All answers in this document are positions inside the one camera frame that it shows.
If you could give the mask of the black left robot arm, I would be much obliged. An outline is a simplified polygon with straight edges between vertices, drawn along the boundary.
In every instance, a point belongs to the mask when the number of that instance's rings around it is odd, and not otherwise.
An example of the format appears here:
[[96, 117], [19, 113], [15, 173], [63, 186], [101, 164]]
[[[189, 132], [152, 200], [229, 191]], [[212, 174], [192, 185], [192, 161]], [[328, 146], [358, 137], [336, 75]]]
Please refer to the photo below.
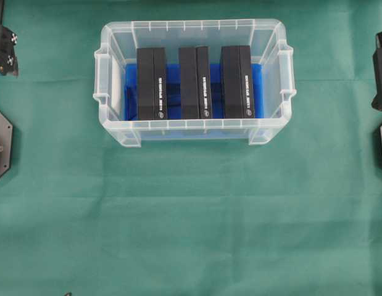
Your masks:
[[14, 47], [17, 45], [18, 36], [0, 25], [0, 76], [7, 74], [18, 76], [19, 65]]

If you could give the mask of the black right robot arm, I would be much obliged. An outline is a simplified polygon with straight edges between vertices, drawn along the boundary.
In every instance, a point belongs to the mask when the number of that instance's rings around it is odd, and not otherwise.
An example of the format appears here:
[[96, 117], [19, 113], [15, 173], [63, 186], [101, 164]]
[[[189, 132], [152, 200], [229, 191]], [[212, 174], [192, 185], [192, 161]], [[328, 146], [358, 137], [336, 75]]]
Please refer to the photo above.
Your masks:
[[376, 96], [372, 107], [382, 111], [382, 32], [376, 35], [376, 49], [373, 54], [373, 66], [376, 81]]

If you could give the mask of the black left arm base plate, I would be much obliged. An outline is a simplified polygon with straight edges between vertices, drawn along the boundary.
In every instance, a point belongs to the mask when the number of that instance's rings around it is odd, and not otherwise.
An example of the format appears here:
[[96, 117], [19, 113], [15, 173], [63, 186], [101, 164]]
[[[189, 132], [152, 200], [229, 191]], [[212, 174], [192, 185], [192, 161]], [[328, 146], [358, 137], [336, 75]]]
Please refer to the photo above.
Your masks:
[[10, 168], [12, 133], [12, 123], [0, 112], [0, 177]]

